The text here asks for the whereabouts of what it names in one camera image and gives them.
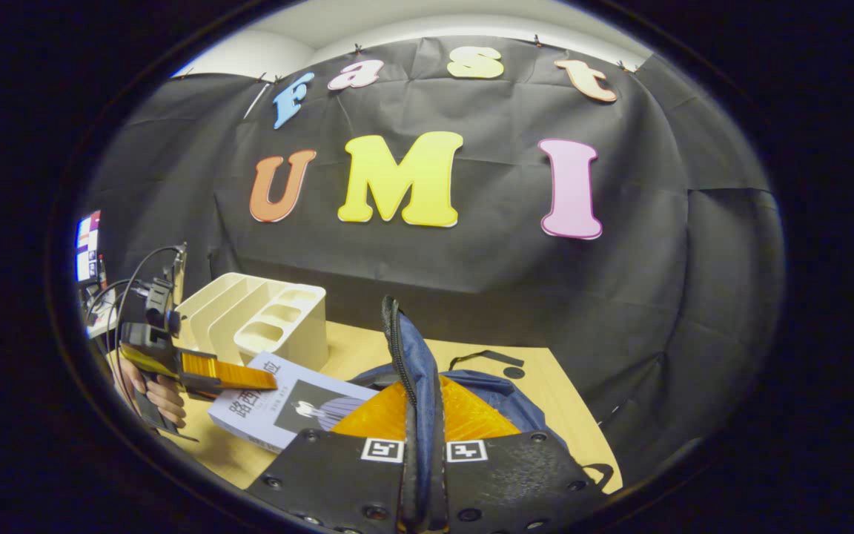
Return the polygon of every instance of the yellow letter m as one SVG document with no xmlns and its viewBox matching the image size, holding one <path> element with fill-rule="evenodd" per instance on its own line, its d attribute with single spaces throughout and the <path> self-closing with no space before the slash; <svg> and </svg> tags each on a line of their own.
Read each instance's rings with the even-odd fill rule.
<svg viewBox="0 0 854 534">
<path fill-rule="evenodd" d="M 338 217 L 345 222 L 366 223 L 374 210 L 367 203 L 371 189 L 377 213 L 392 220 L 407 189 L 411 202 L 401 219 L 421 226 L 453 226 L 457 210 L 450 206 L 450 172 L 454 152 L 463 145 L 463 136 L 454 132 L 427 132 L 414 141 L 400 165 L 380 135 L 359 136 L 347 142 L 351 154 L 348 194 Z"/>
</svg>

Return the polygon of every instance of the screw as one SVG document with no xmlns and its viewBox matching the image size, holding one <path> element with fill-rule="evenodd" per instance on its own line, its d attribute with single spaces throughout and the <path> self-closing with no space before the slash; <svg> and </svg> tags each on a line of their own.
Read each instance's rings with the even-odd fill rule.
<svg viewBox="0 0 854 534">
<path fill-rule="evenodd" d="M 457 519 L 461 521 L 476 521 L 483 514 L 480 513 L 477 508 L 466 508 L 465 510 L 461 510 L 460 513 L 457 514 Z"/>
<path fill-rule="evenodd" d="M 382 507 L 366 507 L 365 517 L 375 521 L 383 521 L 387 519 L 387 510 Z"/>
</svg>

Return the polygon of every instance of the table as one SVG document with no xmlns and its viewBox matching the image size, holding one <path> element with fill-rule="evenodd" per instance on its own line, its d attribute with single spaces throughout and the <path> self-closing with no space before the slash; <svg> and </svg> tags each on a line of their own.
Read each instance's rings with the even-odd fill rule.
<svg viewBox="0 0 854 534">
<path fill-rule="evenodd" d="M 320 369 L 324 375 L 348 380 L 367 369 L 391 362 L 383 332 L 331 321 L 326 323 L 326 327 L 329 359 Z M 618 463 L 604 439 L 602 430 L 549 349 L 471 345 L 434 339 L 427 339 L 426 342 L 437 359 L 440 371 L 446 371 L 450 367 L 451 359 L 484 349 L 524 360 L 522 369 L 526 375 L 524 378 L 513 379 L 513 384 L 545 412 L 546 425 L 566 440 L 569 452 L 579 464 L 609 464 L 614 467 L 615 473 L 604 487 L 604 493 L 620 490 L 621 474 Z M 507 367 L 511 366 L 478 357 L 458 363 L 455 369 L 472 369 L 494 376 L 504 376 L 503 369 Z M 276 457 L 275 453 L 220 429 L 207 415 L 211 403 L 187 398 L 186 393 L 182 393 L 182 396 L 187 412 L 187 426 L 180 432 L 199 439 L 199 443 L 170 436 L 165 432 L 162 432 L 162 435 L 186 450 L 197 462 L 216 475 L 235 487 L 246 489 L 270 466 Z M 584 471 L 596 482 L 602 478 L 598 471 Z"/>
</svg>

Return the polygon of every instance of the book cover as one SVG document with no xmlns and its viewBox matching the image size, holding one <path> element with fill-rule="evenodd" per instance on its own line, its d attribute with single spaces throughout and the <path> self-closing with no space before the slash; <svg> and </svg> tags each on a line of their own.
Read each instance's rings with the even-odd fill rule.
<svg viewBox="0 0 854 534">
<path fill-rule="evenodd" d="M 278 389 L 227 389 L 208 413 L 220 428 L 272 452 L 281 452 L 303 429 L 332 429 L 377 394 L 270 352 L 252 358 L 248 367 L 274 373 Z"/>
</svg>

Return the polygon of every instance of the screen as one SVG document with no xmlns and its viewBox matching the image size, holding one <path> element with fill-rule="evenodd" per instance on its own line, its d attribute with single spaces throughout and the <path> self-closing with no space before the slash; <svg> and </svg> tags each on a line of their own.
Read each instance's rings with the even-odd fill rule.
<svg viewBox="0 0 854 534">
<path fill-rule="evenodd" d="M 79 283 L 98 277 L 98 223 L 96 211 L 78 223 L 78 246 L 75 250 Z"/>
</svg>

